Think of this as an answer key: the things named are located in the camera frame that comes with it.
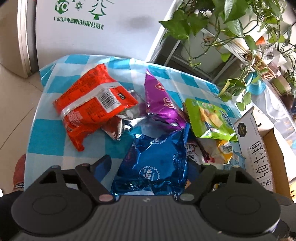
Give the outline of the white freezer with green print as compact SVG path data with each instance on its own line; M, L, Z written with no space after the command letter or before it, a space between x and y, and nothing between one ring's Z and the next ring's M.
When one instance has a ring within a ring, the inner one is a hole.
M18 1L18 74L71 54L154 62L180 1Z

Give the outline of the blue foil snack bag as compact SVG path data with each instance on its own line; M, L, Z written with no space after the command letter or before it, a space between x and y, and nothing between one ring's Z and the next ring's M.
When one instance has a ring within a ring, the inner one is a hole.
M115 196L178 196L188 176L186 144L190 125L158 138L135 136L112 182Z

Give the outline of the green pothos plant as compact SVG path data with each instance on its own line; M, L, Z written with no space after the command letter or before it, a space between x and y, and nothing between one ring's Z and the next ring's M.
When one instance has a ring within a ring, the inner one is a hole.
M218 94L224 102L241 94L235 104L244 111L252 97L245 78L255 72L251 83L257 83L268 72L268 50L276 50L295 66L292 25L283 16L288 10L295 10L295 1L183 1L171 19L160 24L166 36L183 44L192 68L211 49L236 44L245 51L240 76L225 80Z

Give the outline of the white metal plant stand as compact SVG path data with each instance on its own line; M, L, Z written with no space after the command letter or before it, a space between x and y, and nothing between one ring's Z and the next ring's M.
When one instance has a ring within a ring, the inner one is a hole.
M186 41L168 37L161 50L159 62L163 66L179 69L213 83L237 76L240 68L247 64L244 49L239 41L228 40L213 31L202 29Z

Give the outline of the white red snack packet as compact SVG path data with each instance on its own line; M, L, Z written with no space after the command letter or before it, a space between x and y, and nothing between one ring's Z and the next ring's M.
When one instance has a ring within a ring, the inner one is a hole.
M204 163L226 165L232 158L233 147L229 141L198 138L187 142L186 154L199 165Z

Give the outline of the red snack bag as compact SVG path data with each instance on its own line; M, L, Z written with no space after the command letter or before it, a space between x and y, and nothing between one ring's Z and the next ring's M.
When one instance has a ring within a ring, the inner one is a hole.
M66 133L77 151L84 150L84 139L108 120L138 104L105 64L98 64L82 75L64 94L53 102Z

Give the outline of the green cracker snack bag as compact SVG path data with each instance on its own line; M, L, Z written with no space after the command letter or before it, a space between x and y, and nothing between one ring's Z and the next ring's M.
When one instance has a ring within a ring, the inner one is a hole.
M238 141L234 126L224 109L190 98L185 100L185 108L197 138Z

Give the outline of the cardboard milk carton box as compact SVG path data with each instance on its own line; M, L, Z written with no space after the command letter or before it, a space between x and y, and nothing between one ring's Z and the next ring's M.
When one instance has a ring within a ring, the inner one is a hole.
M293 154L269 118L253 106L234 123L246 171L268 191L295 198L287 171Z

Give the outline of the purple snack bag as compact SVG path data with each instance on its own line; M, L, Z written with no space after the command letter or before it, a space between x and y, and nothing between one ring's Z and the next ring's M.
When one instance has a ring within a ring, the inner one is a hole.
M186 127L186 120L164 86L147 69L145 73L146 112L154 121L160 121L166 130L176 131Z

